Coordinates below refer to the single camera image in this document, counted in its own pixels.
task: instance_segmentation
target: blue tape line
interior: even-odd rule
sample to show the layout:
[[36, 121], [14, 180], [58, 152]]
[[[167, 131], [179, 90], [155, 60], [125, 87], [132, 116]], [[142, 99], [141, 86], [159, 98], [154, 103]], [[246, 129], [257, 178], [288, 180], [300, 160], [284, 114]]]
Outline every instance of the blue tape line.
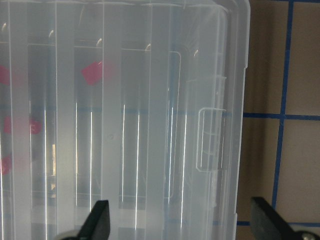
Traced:
[[[271, 0], [274, 2], [290, 2], [290, 0]], [[293, 0], [295, 3], [315, 3], [320, 4], [320, 0]]]
[[280, 119], [280, 114], [274, 114], [274, 113], [249, 113], [244, 112], [243, 113], [244, 118], [255, 118], [255, 119]]
[[281, 154], [282, 154], [282, 143], [284, 138], [284, 119], [280, 119], [278, 141], [276, 146], [276, 158], [275, 158], [275, 168], [274, 168], [274, 179], [273, 179], [273, 189], [272, 189], [272, 201], [271, 206], [275, 209], [277, 204], [278, 196], [278, 185], [279, 185], [279, 175], [281, 166]]
[[320, 121], [320, 116], [318, 115], [285, 115], [287, 120], [311, 120], [311, 121]]
[[[307, 228], [320, 228], [320, 222], [288, 222], [289, 225], [302, 226]], [[237, 226], [250, 226], [249, 221], [237, 221]]]
[[244, 112], [244, 118], [254, 118], [254, 119], [282, 119], [285, 120], [311, 120], [320, 121], [320, 115], [292, 115], [292, 114], [276, 114], [276, 113], [251, 113]]
[[320, 0], [294, 0], [295, 3], [320, 4]]
[[272, 190], [272, 202], [271, 202], [271, 206], [274, 209], [277, 206], [279, 174], [280, 174], [281, 154], [282, 154], [282, 143], [283, 143], [284, 128], [285, 128], [284, 125], [285, 125], [285, 117], [286, 117], [286, 102], [287, 102], [287, 90], [288, 90], [288, 76], [289, 76], [289, 64], [290, 64], [290, 48], [291, 48], [293, 15], [294, 15], [294, 0], [289, 0], [287, 26], [286, 26], [285, 58], [284, 58], [284, 69], [283, 69], [281, 109], [280, 109], [281, 119], [280, 119], [280, 123], [279, 123], [279, 132], [278, 132], [278, 141], [277, 141], [277, 148], [276, 148], [276, 159], [275, 159], [275, 169], [274, 169], [274, 180], [273, 180], [273, 190]]
[[249, 221], [237, 221], [236, 225], [237, 226], [250, 226], [250, 222]]

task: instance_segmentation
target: grid background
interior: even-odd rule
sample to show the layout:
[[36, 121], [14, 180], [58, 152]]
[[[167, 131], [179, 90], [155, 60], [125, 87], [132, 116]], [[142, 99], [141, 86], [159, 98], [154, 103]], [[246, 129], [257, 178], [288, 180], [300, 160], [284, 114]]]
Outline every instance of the grid background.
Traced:
[[320, 0], [251, 0], [237, 240], [250, 198], [320, 235]]

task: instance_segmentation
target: red tab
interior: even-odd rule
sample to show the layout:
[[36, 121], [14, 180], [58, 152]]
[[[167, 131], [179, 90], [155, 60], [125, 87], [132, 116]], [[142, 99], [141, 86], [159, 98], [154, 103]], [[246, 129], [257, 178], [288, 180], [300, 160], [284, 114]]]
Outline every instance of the red tab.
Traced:
[[0, 65], [0, 83], [10, 85], [10, 71], [2, 65]]
[[[38, 134], [41, 132], [41, 129], [42, 129], [42, 124], [40, 121], [37, 121], [37, 120], [34, 120], [34, 119], [31, 119], [30, 120], [30, 133], [31, 134]], [[13, 124], [14, 129], [17, 130], [19, 132], [19, 126], [21, 124], [19, 124], [19, 121], [15, 122]], [[6, 133], [6, 134], [11, 134], [11, 117], [10, 116], [6, 116], [4, 118], [4, 127], [3, 127], [3, 131]]]
[[88, 83], [88, 85], [95, 85], [102, 79], [103, 73], [103, 63], [100, 62], [93, 62], [89, 66], [85, 67], [81, 70], [81, 73]]
[[3, 131], [4, 131], [6, 134], [10, 134], [10, 133], [11, 133], [11, 117], [10, 117], [10, 116], [6, 116], [6, 117], [4, 118]]
[[41, 132], [42, 124], [39, 121], [31, 119], [30, 121], [30, 132], [31, 134], [38, 134]]
[[7, 175], [12, 168], [12, 159], [11, 155], [6, 156], [1, 159], [1, 174]]

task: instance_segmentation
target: transparent plastic organizer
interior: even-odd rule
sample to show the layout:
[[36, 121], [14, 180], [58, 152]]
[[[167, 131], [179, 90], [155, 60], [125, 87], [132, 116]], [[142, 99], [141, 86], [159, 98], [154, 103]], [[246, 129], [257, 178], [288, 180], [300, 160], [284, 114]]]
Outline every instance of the transparent plastic organizer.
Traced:
[[249, 11], [1, 0], [0, 240], [234, 239]]

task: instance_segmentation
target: metal screw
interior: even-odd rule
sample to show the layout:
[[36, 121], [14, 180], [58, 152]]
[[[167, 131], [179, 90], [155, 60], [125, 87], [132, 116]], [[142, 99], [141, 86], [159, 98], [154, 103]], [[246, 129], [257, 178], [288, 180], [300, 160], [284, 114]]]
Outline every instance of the metal screw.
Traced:
[[316, 240], [316, 238], [310, 233], [303, 233], [302, 239], [303, 240]]

